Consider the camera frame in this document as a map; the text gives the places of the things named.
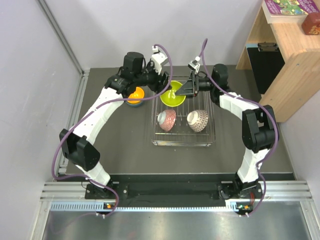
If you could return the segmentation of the black white patterned bowl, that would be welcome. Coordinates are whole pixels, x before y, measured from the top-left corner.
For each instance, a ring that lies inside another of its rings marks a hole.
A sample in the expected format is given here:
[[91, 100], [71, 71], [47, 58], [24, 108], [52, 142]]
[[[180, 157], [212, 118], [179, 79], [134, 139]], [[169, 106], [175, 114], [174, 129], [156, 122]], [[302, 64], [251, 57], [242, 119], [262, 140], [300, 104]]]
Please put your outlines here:
[[166, 109], [158, 114], [157, 122], [162, 130], [168, 132], [175, 125], [176, 118], [177, 114], [174, 109]]

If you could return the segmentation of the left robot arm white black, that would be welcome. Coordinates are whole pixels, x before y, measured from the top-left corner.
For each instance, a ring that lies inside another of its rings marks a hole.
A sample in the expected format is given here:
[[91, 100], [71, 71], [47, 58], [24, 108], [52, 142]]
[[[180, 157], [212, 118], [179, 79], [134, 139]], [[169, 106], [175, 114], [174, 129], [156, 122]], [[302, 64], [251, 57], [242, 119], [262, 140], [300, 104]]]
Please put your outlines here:
[[94, 147], [96, 138], [111, 115], [124, 103], [137, 87], [147, 86], [157, 96], [170, 88], [173, 72], [162, 71], [163, 66], [171, 64], [167, 53], [155, 46], [150, 60], [146, 62], [143, 54], [128, 52], [118, 72], [110, 76], [94, 104], [71, 129], [63, 129], [60, 146], [63, 156], [83, 172], [84, 178], [96, 188], [102, 198], [109, 198], [114, 191], [111, 176], [100, 163], [101, 154]]

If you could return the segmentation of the blue bowl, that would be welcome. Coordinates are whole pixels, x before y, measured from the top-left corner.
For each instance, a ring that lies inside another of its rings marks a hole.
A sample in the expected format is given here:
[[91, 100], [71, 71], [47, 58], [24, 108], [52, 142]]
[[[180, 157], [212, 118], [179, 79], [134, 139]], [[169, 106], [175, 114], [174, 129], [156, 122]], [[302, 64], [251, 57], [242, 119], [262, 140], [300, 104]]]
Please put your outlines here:
[[137, 108], [144, 104], [143, 100], [127, 100], [126, 104], [130, 107]]

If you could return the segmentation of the yellow-green bowl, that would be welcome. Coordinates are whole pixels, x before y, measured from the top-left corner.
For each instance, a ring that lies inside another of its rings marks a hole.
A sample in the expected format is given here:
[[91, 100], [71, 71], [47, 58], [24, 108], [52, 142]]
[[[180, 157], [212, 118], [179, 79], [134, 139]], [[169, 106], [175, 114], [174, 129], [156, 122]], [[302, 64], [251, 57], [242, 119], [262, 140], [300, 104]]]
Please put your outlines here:
[[160, 96], [160, 100], [168, 107], [178, 107], [186, 100], [185, 95], [176, 95], [176, 91], [178, 91], [183, 84], [179, 81], [173, 80], [170, 83], [170, 86], [171, 89], [164, 92]]

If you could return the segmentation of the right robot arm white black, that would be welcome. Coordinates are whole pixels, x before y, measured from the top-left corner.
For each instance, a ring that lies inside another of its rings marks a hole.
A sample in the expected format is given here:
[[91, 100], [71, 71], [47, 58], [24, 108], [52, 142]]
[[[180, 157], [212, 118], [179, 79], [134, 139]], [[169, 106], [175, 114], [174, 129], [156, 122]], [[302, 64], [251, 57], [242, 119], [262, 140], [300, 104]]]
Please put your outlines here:
[[211, 101], [241, 120], [242, 142], [245, 152], [242, 164], [231, 185], [221, 184], [218, 192], [222, 199], [245, 198], [258, 185], [263, 159], [268, 156], [279, 132], [273, 108], [241, 97], [233, 92], [228, 84], [228, 68], [216, 64], [212, 74], [200, 71], [200, 64], [194, 60], [188, 64], [191, 72], [188, 80], [176, 91], [177, 96], [194, 98], [199, 92], [209, 92]]

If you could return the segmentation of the orange bowl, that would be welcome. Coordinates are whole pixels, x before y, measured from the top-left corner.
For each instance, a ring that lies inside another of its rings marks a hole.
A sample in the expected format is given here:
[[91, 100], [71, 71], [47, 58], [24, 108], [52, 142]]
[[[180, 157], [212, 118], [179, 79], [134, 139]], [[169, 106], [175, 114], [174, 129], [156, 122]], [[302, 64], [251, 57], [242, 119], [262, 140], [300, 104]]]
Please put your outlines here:
[[141, 87], [136, 87], [135, 92], [133, 92], [128, 98], [131, 100], [139, 100], [145, 97], [145, 91]]

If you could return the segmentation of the brown lattice patterned bowl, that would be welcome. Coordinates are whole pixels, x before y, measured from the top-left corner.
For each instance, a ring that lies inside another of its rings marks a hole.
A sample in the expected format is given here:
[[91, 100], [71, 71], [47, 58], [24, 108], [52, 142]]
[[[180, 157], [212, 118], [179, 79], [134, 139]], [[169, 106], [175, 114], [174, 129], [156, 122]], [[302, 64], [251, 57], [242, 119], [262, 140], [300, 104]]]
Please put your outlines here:
[[196, 133], [205, 129], [209, 121], [208, 112], [205, 110], [194, 110], [187, 115], [188, 126]]

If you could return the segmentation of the metal wire dish rack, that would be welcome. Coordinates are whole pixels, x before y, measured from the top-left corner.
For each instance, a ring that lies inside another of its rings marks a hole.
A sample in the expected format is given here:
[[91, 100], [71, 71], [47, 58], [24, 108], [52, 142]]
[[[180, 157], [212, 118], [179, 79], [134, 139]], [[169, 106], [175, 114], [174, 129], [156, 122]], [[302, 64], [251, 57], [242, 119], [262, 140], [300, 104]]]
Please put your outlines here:
[[[176, 112], [174, 126], [168, 132], [161, 129], [157, 118], [164, 110]], [[194, 110], [205, 110], [208, 123], [200, 132], [193, 131], [187, 122], [187, 116]], [[156, 146], [208, 147], [216, 140], [214, 106], [208, 92], [200, 92], [196, 97], [186, 98], [175, 107], [166, 106], [159, 97], [152, 100], [151, 141]]]

